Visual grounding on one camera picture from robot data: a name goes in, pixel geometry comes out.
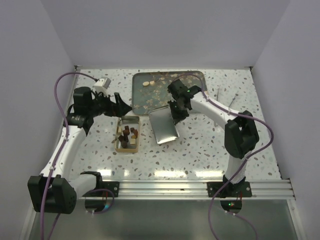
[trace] speckled white table surface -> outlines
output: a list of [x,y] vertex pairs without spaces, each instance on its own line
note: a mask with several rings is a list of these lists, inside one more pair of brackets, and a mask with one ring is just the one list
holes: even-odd
[[[82,73],[96,78],[107,76],[112,80],[108,92],[120,93],[131,104],[132,76],[135,73],[177,71],[183,69],[82,69]],[[220,70],[192,69],[204,73],[209,95],[229,105],[237,94],[232,108],[248,110],[263,119],[260,103],[249,69]],[[92,87],[94,82],[79,76],[76,87]],[[106,180],[221,180],[228,165],[224,148],[224,132],[203,114],[192,114],[178,123],[180,138],[162,145],[156,143],[148,116],[140,116],[139,152],[118,153],[112,143],[115,138],[116,117],[99,116],[72,165],[70,179],[83,171],[99,171]],[[264,126],[257,124],[260,148],[269,141]],[[246,167],[247,180],[280,180],[280,172],[271,147],[252,157]]]

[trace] black mounting plate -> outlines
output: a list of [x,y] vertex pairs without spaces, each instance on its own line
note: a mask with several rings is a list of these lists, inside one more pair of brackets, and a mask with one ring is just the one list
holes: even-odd
[[[120,183],[118,181],[103,181],[101,183],[101,188],[110,190],[114,194],[114,197],[117,198],[119,195]],[[86,193],[85,195],[83,195],[83,197],[102,197],[102,196],[105,196],[104,191]]]
[[[209,181],[206,183],[208,196],[209,198],[212,198],[214,194],[225,184],[222,181]],[[235,188],[234,190],[228,190],[228,186],[224,188],[221,192],[218,193],[216,196],[217,198],[237,198],[240,196],[240,193],[242,193],[243,198],[251,198],[252,192],[251,192],[251,186],[250,182],[244,181],[241,183],[240,186]]]

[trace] gray wall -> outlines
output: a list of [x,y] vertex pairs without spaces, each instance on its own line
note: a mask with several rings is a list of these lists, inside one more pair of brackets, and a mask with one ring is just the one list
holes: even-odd
[[41,0],[86,67],[253,66],[289,0]]
[[320,1],[291,0],[253,68],[284,178],[291,178],[310,239],[319,239]]
[[[62,122],[55,80],[73,65],[39,0],[0,5],[0,239],[16,240],[30,204],[27,181],[47,163]],[[63,103],[71,82],[59,86]]]

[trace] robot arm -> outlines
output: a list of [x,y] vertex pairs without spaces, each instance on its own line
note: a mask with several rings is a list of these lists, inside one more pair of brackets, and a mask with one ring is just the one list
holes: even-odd
[[[214,120],[222,127],[225,132],[224,146],[230,154],[228,167],[223,176],[223,181],[228,181],[259,141],[255,122],[244,117],[232,116],[220,110],[207,101],[201,92],[201,88],[198,86],[187,88],[179,79],[168,86],[168,91],[175,100],[169,102],[175,124],[189,116],[187,109],[194,109]],[[224,109],[228,109],[229,112],[239,114],[238,111],[230,109],[216,100],[211,100]],[[249,111],[244,111],[241,114],[252,116]],[[231,184],[237,185],[244,182],[245,171],[246,166],[231,180]]]
[[93,125],[94,117],[102,114],[109,117],[122,117],[132,110],[123,102],[117,92],[114,93],[116,103],[110,100],[110,95],[107,95],[106,91],[109,83],[110,80],[102,78],[94,85],[96,92],[92,92],[89,87],[79,87],[74,90],[74,104],[69,107],[66,116],[69,125],[67,142],[59,154],[55,166],[52,167],[53,160],[66,139],[66,126],[64,126],[58,145],[48,164],[39,176],[31,176],[27,184],[36,212],[41,210],[46,181],[51,171],[51,187],[48,189],[44,206],[46,213],[70,214],[74,210],[78,198],[90,190],[103,188],[99,172],[86,171],[75,180],[68,181],[68,179],[76,153]]

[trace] dark brown object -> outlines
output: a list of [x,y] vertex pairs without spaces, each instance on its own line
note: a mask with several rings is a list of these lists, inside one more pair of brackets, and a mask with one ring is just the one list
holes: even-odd
[[122,135],[120,135],[120,136],[118,137],[118,140],[119,140],[119,142],[122,142],[123,140],[125,140],[125,137],[122,136]]
[[124,135],[124,140],[125,140],[126,142],[129,142],[128,135]]
[[137,130],[137,129],[133,130],[133,134],[134,134],[136,137],[138,137],[138,130]]
[[123,147],[124,149],[126,149],[127,146],[128,146],[128,142],[126,142],[126,141],[122,141],[122,142],[121,142],[121,147]]
[[123,130],[123,135],[129,135],[130,134],[130,130],[129,129],[126,129],[126,130]]

